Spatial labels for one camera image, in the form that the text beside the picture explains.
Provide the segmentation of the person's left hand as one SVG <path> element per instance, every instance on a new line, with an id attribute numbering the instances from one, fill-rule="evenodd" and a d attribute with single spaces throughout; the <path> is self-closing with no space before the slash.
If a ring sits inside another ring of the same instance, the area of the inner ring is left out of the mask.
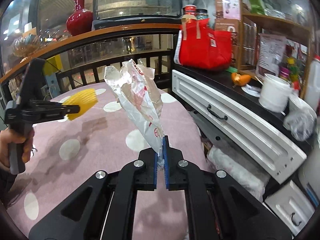
<path id="1" fill-rule="evenodd" d="M 9 161 L 9 150 L 8 146 L 10 143 L 23 144 L 23 154 L 22 161 L 27 163 L 30 160 L 30 154 L 33 149 L 33 137 L 34 137 L 34 129 L 32 128 L 29 135 L 24 137 L 13 129 L 5 129 L 1 131 L 1 168 L 5 171 L 10 170 L 10 161 Z"/>

